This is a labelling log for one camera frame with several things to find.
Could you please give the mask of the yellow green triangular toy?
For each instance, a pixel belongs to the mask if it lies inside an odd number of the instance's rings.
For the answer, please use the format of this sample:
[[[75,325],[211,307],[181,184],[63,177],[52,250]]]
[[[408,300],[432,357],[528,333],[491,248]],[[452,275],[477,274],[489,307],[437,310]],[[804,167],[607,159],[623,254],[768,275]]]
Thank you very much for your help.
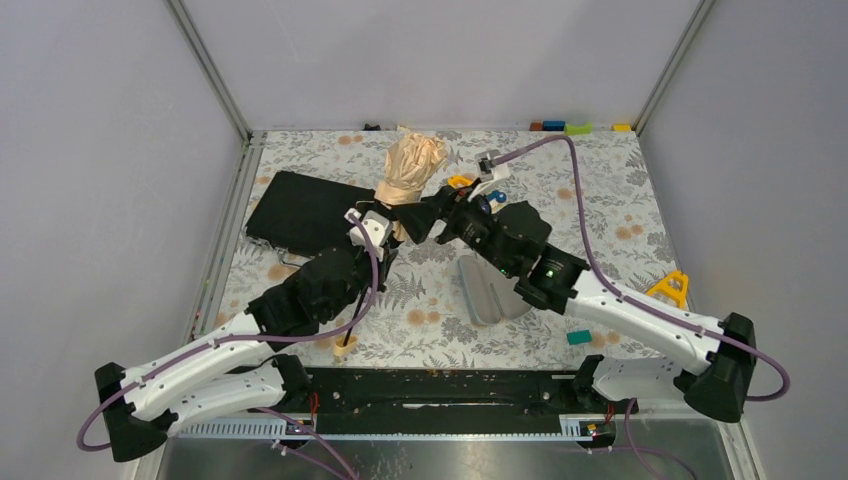
[[[646,295],[685,310],[688,287],[689,277],[680,270],[674,270],[649,288]]]

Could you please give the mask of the beige umbrella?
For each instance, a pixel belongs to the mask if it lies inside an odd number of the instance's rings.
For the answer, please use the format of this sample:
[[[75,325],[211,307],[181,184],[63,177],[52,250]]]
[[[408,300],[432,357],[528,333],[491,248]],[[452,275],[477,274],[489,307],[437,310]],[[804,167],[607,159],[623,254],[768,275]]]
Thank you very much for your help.
[[[353,208],[361,213],[373,210],[392,222],[392,245],[410,241],[406,231],[395,219],[392,209],[399,205],[420,202],[429,180],[441,168],[448,158],[445,142],[434,136],[421,133],[407,133],[393,143],[385,156],[383,177],[378,181],[373,200],[359,202]],[[377,259],[371,255],[370,274],[365,275],[366,283],[360,297],[367,307],[376,299],[381,286],[381,277]]]

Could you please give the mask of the teal block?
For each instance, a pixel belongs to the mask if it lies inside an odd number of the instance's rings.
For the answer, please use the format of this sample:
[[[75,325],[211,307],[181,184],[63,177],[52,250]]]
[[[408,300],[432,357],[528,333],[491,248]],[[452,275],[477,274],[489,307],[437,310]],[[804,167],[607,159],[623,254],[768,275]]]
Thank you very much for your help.
[[[566,334],[566,341],[572,346],[589,344],[592,340],[593,337],[590,330],[577,330]]]

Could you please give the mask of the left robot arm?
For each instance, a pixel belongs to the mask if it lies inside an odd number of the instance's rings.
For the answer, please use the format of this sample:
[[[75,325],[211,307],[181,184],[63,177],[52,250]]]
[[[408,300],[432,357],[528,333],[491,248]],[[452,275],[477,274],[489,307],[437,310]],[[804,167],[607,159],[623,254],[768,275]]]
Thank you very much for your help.
[[[99,367],[96,413],[113,460],[139,459],[185,427],[293,396],[306,373],[284,349],[335,336],[321,326],[358,300],[365,303],[352,321],[361,321],[401,245],[372,220],[350,233],[344,246],[321,251],[206,335],[138,366]]]

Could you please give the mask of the green arch block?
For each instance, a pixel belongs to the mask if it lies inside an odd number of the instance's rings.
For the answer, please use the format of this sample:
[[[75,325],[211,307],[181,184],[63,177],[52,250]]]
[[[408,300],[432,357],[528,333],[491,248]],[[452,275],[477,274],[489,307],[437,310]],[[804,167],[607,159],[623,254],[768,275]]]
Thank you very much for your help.
[[[587,122],[584,124],[571,124],[566,123],[564,132],[568,136],[576,136],[576,135],[587,135],[593,132],[594,126],[592,123]]]

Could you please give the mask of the blue block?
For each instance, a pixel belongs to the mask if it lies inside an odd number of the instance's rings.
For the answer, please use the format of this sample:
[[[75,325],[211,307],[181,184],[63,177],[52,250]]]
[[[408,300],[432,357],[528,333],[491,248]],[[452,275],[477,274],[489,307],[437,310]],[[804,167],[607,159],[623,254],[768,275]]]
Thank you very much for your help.
[[[546,120],[542,122],[543,131],[563,132],[566,129],[565,121]]]

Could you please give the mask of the yellow toy with blue wheels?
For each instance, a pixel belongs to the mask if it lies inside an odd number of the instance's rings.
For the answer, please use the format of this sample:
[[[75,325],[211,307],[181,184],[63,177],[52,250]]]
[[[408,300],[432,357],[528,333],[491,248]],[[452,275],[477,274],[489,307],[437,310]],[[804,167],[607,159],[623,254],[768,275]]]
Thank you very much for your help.
[[[466,190],[469,199],[484,199],[487,203],[484,211],[489,213],[497,213],[508,202],[507,194],[497,187],[499,180],[481,180],[475,175],[458,174],[450,176],[446,184],[454,189]]]

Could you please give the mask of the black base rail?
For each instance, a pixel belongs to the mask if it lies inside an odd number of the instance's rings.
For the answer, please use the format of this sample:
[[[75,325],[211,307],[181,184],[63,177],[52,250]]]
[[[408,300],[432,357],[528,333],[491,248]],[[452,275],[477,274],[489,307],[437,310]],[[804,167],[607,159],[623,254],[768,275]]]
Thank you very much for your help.
[[[308,367],[271,410],[303,414],[322,435],[519,435],[560,432],[562,415],[604,416],[572,371]]]

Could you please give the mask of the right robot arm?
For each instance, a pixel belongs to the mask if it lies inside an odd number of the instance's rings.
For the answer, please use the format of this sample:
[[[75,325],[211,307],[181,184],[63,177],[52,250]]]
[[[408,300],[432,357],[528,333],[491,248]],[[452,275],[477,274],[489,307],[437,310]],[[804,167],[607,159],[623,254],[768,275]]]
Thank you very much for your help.
[[[392,214],[416,243],[443,222],[437,243],[462,241],[515,279],[515,292],[532,307],[602,324],[663,354],[644,390],[636,385],[639,368],[587,360],[583,367],[597,394],[614,401],[651,393],[679,396],[713,420],[740,421],[756,366],[755,329],[748,317],[682,311],[601,279],[587,261],[549,243],[551,225],[526,201],[492,212],[468,190],[444,187],[420,202],[394,207]]]

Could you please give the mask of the black rectangular case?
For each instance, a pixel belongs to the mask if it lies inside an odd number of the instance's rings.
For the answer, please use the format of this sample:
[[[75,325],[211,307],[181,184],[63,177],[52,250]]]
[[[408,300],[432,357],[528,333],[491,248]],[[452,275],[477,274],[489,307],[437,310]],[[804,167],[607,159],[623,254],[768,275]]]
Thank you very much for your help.
[[[315,256],[350,245],[346,212],[373,200],[374,191],[358,186],[279,171],[246,222],[254,241],[301,256]]]

